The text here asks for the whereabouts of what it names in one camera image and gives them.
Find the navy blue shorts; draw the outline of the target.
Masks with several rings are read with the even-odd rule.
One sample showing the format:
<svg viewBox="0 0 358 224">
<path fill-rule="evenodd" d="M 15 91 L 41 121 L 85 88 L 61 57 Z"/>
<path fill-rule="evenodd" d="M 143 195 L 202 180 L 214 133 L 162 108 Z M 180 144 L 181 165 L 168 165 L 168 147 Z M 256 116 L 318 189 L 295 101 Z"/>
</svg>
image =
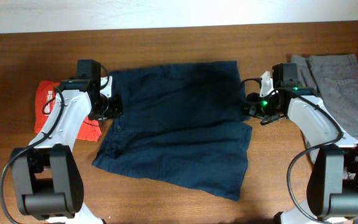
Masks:
<svg viewBox="0 0 358 224">
<path fill-rule="evenodd" d="M 252 128 L 237 62 L 168 64 L 116 70 L 112 90 L 123 114 L 93 165 L 237 201 Z"/>
</svg>

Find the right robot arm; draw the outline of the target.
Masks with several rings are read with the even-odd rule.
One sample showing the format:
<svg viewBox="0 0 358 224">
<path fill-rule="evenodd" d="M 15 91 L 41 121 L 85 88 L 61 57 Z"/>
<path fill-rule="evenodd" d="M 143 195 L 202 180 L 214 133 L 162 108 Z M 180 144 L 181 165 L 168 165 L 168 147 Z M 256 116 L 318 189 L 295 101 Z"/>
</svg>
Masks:
<svg viewBox="0 0 358 224">
<path fill-rule="evenodd" d="M 243 113 L 262 125 L 283 118 L 295 123 L 309 147 L 287 169 L 287 188 L 294 208 L 278 212 L 275 223 L 343 223 L 358 219 L 358 140 L 334 119 L 318 92 L 302 86 L 294 63 L 281 63 L 254 78 L 258 93 L 247 95 Z M 298 203 L 291 186 L 291 171 L 302 156 L 315 151 L 316 159 L 306 188 L 306 200 Z"/>
</svg>

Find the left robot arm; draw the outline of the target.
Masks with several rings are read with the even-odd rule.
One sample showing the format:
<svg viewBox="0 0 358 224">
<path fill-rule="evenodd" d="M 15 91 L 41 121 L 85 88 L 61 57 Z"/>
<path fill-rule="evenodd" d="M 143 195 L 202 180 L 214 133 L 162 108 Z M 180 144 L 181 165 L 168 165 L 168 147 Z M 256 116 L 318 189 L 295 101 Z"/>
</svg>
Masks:
<svg viewBox="0 0 358 224">
<path fill-rule="evenodd" d="M 84 185 L 73 146 L 85 119 L 102 122 L 122 116 L 120 95 L 112 76 L 91 59 L 77 62 L 76 76 L 55 87 L 54 107 L 28 146 L 15 148 L 0 178 L 0 203 L 5 216 L 4 179 L 12 172 L 18 210 L 47 223 L 104 223 L 84 203 Z"/>
</svg>

